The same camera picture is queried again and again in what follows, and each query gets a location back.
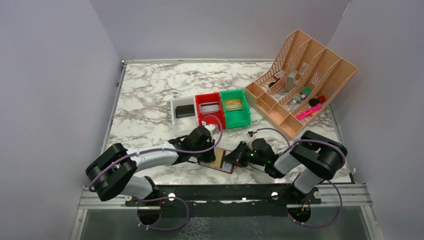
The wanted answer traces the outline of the red leather card holder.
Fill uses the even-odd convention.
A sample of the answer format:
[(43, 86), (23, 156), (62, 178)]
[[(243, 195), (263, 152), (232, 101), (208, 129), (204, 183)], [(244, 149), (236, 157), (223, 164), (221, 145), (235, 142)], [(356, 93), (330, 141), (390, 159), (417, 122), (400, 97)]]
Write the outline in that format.
[(212, 162), (200, 161), (200, 166), (210, 168), (216, 171), (232, 174), (235, 166), (231, 163), (224, 161), (224, 157), (229, 153), (227, 149), (216, 147), (214, 149), (215, 160)]

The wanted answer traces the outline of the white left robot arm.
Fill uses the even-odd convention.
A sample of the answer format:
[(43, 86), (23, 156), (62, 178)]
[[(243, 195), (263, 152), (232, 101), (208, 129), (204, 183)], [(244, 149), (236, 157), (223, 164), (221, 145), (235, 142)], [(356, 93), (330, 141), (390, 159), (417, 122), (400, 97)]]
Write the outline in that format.
[(118, 195), (140, 200), (154, 199), (157, 187), (148, 176), (135, 173), (159, 166), (173, 166), (197, 162), (213, 162), (217, 141), (213, 136), (219, 130), (215, 124), (196, 127), (190, 134), (170, 139), (158, 146), (130, 149), (115, 143), (98, 156), (85, 170), (90, 180), (88, 190), (97, 193), (103, 202)]

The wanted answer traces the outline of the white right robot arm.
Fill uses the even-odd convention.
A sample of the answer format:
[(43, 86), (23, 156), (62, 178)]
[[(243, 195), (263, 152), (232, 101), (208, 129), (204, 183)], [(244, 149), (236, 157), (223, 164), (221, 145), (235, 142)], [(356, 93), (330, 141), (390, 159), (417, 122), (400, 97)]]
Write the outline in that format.
[(264, 167), (274, 179), (285, 177), (299, 165), (305, 166), (290, 186), (290, 193), (305, 197), (316, 185), (331, 180), (346, 163), (347, 148), (327, 137), (307, 130), (282, 153), (273, 151), (264, 138), (250, 133), (248, 142), (241, 141), (223, 160), (239, 168), (249, 164)]

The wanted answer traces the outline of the silver card in red bin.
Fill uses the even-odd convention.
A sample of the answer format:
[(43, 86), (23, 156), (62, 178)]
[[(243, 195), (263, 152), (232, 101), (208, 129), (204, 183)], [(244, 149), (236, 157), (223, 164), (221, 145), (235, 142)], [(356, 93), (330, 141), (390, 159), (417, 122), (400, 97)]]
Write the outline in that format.
[(220, 111), (220, 105), (218, 102), (201, 103), (199, 105), (199, 111), (202, 115), (217, 113)]

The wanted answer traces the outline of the gold card in green bin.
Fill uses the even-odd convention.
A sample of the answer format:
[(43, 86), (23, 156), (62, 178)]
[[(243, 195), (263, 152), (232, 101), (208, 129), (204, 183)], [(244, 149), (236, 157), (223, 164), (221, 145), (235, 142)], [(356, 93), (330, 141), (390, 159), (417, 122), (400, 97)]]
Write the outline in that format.
[(243, 109), (243, 103), (240, 98), (225, 99), (224, 106), (227, 111), (235, 111), (235, 110)]

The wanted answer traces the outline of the white plastic bin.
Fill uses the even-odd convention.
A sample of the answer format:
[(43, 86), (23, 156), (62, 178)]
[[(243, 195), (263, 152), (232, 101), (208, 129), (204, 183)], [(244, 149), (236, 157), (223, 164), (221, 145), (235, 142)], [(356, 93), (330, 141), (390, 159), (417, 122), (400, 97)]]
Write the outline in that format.
[[(183, 105), (194, 105), (195, 116), (176, 118), (175, 108), (177, 106), (183, 106)], [(176, 135), (188, 135), (193, 129), (195, 129), (199, 125), (199, 122), (197, 120), (197, 110), (195, 108), (194, 96), (172, 98), (170, 100), (170, 108), (171, 108), (171, 123), (173, 126), (173, 131)]]

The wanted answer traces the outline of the red plastic bin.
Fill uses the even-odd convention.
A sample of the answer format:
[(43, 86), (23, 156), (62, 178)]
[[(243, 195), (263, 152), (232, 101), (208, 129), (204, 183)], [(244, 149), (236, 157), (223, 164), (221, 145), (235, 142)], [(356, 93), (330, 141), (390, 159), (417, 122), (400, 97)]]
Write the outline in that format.
[(219, 129), (222, 130), (226, 128), (223, 104), (218, 92), (197, 94), (194, 96), (194, 100), (199, 125), (202, 125), (203, 122), (206, 124), (219, 125), (218, 119), (222, 125)]

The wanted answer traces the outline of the green plastic bin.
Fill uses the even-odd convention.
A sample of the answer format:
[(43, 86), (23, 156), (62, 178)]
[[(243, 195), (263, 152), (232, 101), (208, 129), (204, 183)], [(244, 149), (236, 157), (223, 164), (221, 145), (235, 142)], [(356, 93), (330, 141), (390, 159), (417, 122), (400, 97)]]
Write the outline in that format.
[[(243, 128), (251, 125), (251, 111), (245, 91), (243, 89), (225, 90), (219, 92), (225, 116), (225, 128)], [(243, 109), (227, 111), (224, 101), (229, 99), (241, 99)]]

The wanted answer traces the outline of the red black round item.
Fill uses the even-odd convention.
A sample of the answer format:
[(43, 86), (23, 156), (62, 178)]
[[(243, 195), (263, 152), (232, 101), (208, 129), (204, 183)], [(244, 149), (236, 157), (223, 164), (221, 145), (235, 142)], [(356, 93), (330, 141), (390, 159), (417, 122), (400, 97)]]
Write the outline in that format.
[(325, 101), (326, 101), (326, 98), (325, 98), (323, 95), (321, 95), (321, 96), (316, 97), (316, 98), (311, 98), (311, 99), (308, 101), (308, 104), (309, 104), (311, 107), (315, 107), (315, 106), (317, 106), (318, 104), (322, 104), (322, 103), (324, 103)]

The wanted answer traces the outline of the pink highlighter marker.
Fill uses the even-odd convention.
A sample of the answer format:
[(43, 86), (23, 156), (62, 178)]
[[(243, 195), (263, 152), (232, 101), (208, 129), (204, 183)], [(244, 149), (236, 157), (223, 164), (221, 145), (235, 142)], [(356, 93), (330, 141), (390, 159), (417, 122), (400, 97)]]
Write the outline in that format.
[(301, 112), (300, 114), (298, 114), (295, 118), (298, 120), (302, 120), (308, 116), (310, 116), (311, 114), (318, 112), (320, 109), (322, 108), (321, 104), (317, 104), (313, 107), (308, 108), (307, 110)]

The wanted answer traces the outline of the green capped tube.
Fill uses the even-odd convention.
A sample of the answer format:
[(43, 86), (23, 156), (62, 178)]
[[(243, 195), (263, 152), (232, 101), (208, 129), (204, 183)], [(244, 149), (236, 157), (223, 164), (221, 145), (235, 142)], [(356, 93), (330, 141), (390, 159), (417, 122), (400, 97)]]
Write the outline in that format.
[(304, 87), (300, 92), (299, 96), (295, 99), (295, 103), (298, 103), (302, 100), (304, 100), (306, 97), (309, 96), (309, 94), (312, 92), (312, 90), (309, 87)]

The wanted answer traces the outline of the grey box in organizer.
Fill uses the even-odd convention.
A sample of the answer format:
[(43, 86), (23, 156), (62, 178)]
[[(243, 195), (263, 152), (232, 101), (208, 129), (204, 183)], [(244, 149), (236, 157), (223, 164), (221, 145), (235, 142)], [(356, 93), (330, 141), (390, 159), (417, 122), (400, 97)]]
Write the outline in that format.
[(297, 75), (297, 71), (296, 70), (292, 70), (288, 75), (287, 75), (287, 79), (286, 79), (286, 84), (283, 88), (284, 92), (289, 93), (295, 85), (295, 78)]

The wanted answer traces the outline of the beige desk organizer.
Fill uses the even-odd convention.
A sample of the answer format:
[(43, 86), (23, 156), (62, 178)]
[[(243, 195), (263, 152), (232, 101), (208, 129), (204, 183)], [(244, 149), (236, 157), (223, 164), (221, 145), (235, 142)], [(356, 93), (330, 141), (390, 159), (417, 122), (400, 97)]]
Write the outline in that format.
[[(285, 92), (288, 74), (297, 71), (294, 87)], [(330, 105), (358, 68), (300, 29), (289, 34), (270, 69), (244, 89), (247, 102), (287, 138), (294, 138)], [(299, 92), (311, 93), (295, 103)], [(324, 96), (319, 111), (302, 120), (297, 115), (311, 108), (309, 100)]]

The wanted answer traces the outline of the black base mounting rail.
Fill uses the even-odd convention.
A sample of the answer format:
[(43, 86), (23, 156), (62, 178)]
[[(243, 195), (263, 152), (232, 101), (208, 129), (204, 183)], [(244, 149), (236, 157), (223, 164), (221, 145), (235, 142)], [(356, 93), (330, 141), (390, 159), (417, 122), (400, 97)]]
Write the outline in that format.
[(288, 208), (319, 205), (315, 187), (306, 197), (295, 199), (290, 184), (158, 185), (153, 202), (127, 197), (126, 207), (144, 216), (182, 217), (286, 217)]

